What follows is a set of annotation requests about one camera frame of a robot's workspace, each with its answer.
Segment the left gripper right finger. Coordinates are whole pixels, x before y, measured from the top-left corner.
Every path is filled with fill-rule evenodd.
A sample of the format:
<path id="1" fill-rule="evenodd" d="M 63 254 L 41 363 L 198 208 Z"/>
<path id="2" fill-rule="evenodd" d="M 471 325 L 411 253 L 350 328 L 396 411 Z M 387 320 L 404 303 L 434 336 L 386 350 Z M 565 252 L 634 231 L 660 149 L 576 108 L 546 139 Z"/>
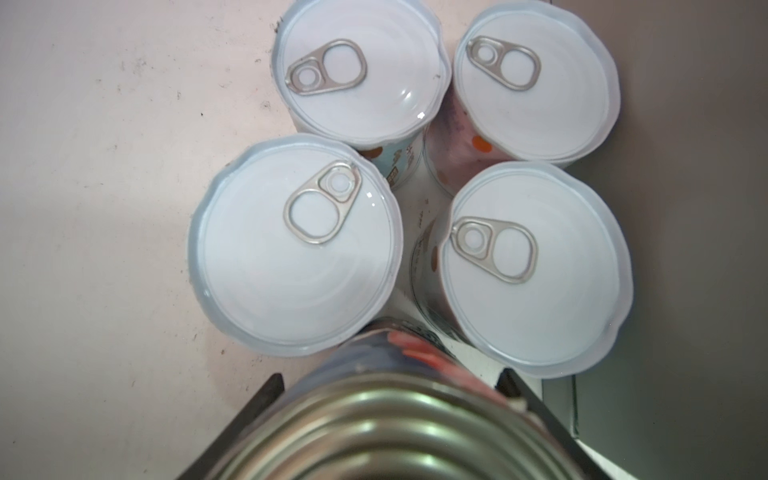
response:
<path id="1" fill-rule="evenodd" d="M 502 370 L 497 380 L 497 391 L 507 397 L 512 406 L 520 407 L 531 420 L 540 425 L 548 437 L 586 475 L 586 479 L 610 479 L 514 370 Z"/>

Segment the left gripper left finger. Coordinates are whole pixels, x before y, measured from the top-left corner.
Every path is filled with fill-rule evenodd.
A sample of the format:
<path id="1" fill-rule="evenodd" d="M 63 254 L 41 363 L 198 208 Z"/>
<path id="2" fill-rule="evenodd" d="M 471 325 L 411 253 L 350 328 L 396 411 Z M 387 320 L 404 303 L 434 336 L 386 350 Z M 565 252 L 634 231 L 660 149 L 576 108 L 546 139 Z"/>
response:
<path id="1" fill-rule="evenodd" d="M 284 391 L 285 386 L 282 374 L 272 374 L 210 446 L 178 479 L 204 479 L 235 445 L 244 434 L 246 428 L 253 424 L 259 416 L 274 404 Z"/>

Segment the dark blue tomato can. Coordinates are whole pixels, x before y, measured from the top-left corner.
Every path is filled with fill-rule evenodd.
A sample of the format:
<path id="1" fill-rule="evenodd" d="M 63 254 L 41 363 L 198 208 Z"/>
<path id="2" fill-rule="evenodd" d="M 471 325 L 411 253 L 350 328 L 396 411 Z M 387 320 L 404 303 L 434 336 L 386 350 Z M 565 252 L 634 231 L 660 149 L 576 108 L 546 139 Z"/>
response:
<path id="1" fill-rule="evenodd" d="M 435 336 L 371 322 L 282 393 L 214 479 L 580 479 L 520 398 L 492 388 Z"/>

